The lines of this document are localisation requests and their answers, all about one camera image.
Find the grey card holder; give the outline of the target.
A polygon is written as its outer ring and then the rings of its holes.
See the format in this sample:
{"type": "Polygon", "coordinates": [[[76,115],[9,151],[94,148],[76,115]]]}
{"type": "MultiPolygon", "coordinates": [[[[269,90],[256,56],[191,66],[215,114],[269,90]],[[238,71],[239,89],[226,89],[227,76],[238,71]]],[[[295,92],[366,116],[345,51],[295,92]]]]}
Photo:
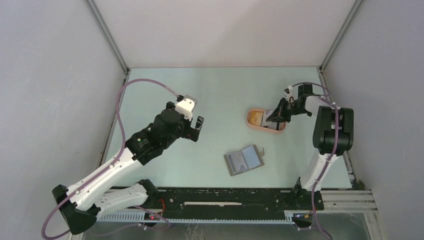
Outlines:
{"type": "Polygon", "coordinates": [[[240,175],[264,165],[264,148],[258,149],[255,144],[241,150],[231,151],[223,157],[231,177],[240,175]]]}

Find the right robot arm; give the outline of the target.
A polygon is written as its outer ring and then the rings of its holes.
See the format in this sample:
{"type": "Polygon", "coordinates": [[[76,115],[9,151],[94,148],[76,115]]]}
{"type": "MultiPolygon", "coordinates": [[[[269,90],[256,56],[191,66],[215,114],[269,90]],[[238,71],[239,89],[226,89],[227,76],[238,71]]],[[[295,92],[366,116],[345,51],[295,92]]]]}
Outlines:
{"type": "Polygon", "coordinates": [[[290,196],[291,204],[297,209],[310,204],[310,194],[314,196],[321,189],[330,167],[354,143],[354,110],[328,100],[325,87],[323,94],[314,93],[313,85],[312,82],[289,85],[277,107],[263,120],[280,124],[289,123],[297,115],[315,117],[312,134],[315,152],[306,172],[299,177],[300,190],[290,196]]]}

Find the white card with stripe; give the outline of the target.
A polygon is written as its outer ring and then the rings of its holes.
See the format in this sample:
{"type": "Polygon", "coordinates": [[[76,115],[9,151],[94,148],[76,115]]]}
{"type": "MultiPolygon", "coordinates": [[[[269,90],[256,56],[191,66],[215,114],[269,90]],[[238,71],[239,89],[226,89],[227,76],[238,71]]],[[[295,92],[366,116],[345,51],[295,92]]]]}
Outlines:
{"type": "Polygon", "coordinates": [[[271,116],[273,113],[272,110],[267,110],[264,112],[263,114],[263,118],[262,118],[262,122],[261,122],[261,126],[268,128],[268,129],[273,129],[275,130],[277,128],[277,122],[273,122],[271,120],[268,120],[268,117],[271,116]]]}

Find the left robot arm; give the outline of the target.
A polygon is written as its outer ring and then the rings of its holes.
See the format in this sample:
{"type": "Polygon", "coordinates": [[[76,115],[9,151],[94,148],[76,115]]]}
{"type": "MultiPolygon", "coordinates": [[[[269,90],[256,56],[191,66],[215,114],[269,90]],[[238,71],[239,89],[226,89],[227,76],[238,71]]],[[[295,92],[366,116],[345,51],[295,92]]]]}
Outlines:
{"type": "Polygon", "coordinates": [[[199,116],[195,127],[191,127],[196,105],[197,101],[188,95],[177,103],[168,102],[152,123],[127,139],[123,149],[101,167],[71,186],[58,185],[52,190],[71,234],[83,233],[99,218],[121,209],[156,206],[159,191],[148,179],[111,193],[107,190],[159,157],[177,139],[196,142],[204,121],[199,116]]]}

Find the white credit card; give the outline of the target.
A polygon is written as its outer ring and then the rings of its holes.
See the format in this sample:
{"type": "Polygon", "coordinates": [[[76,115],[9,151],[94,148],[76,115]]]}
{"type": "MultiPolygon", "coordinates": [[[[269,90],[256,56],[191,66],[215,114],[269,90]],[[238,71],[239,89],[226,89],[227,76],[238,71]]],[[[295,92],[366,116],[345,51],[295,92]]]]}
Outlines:
{"type": "Polygon", "coordinates": [[[241,152],[231,152],[228,157],[235,173],[246,171],[248,169],[248,165],[241,152]]]}

